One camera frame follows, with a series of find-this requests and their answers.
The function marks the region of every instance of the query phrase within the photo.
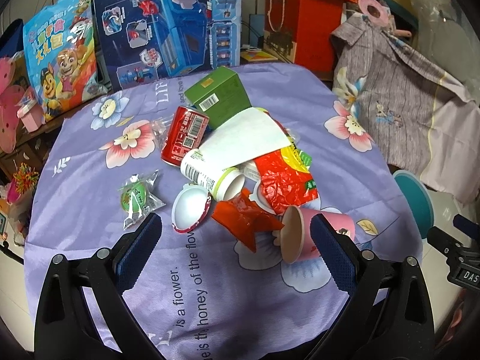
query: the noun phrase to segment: blue toy box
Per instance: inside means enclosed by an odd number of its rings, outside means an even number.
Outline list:
[[[239,64],[241,0],[94,0],[115,91]]]

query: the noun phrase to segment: floral tablecloth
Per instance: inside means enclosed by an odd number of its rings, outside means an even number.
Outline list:
[[[292,64],[235,70],[252,105],[294,130],[299,148],[313,158],[320,198],[309,207],[350,215],[361,249],[397,261],[420,258],[421,238],[406,200],[375,143],[337,97]],[[194,232],[173,231],[171,207],[188,180],[160,160],[147,121],[172,115],[185,104],[184,91],[204,75],[104,97],[64,122],[39,180],[25,246],[32,317],[51,258],[90,257],[112,247],[125,218],[118,189],[132,174],[159,169],[155,193],[166,203],[157,212],[163,234],[123,297],[167,359],[258,359],[330,327],[347,295],[321,258],[285,264],[268,232],[256,235],[252,254],[212,219]],[[90,290],[86,296],[102,339],[116,348]]]

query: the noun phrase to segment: barcode label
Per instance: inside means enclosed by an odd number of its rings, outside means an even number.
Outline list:
[[[188,131],[188,135],[198,138],[198,134],[200,133],[200,128],[202,128],[204,120],[204,117],[196,115],[190,126],[190,130]]]
[[[207,97],[205,100],[203,100],[199,105],[200,109],[202,111],[206,111],[208,108],[210,108],[212,105],[215,105],[219,102],[219,99],[217,95],[214,93],[210,97]]]
[[[195,144],[195,139],[190,137],[185,137],[183,140],[183,146],[188,147],[189,149],[193,149]]]
[[[195,184],[203,186],[204,188],[206,188],[210,192],[213,191],[213,188],[215,187],[215,180],[212,180],[207,175],[204,175],[203,173],[200,173],[198,170],[196,170],[191,165],[187,165],[185,167],[185,175],[187,176],[187,178],[189,178]]]

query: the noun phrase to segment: white paper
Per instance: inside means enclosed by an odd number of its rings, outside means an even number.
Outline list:
[[[199,149],[205,161],[226,169],[289,145],[269,115],[247,108],[213,131]]]

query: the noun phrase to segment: gift bag handle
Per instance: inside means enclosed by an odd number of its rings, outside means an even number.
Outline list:
[[[280,32],[280,30],[283,27],[283,21],[285,19],[285,0],[283,0],[283,2],[282,2],[282,21],[280,22],[280,27],[278,28],[278,30],[276,30],[273,27],[272,19],[270,19],[270,13],[272,12],[272,6],[273,6],[273,3],[272,3],[272,0],[270,0],[270,8],[268,9],[268,13],[267,13],[268,23],[270,24],[270,28],[272,29],[273,32]]]

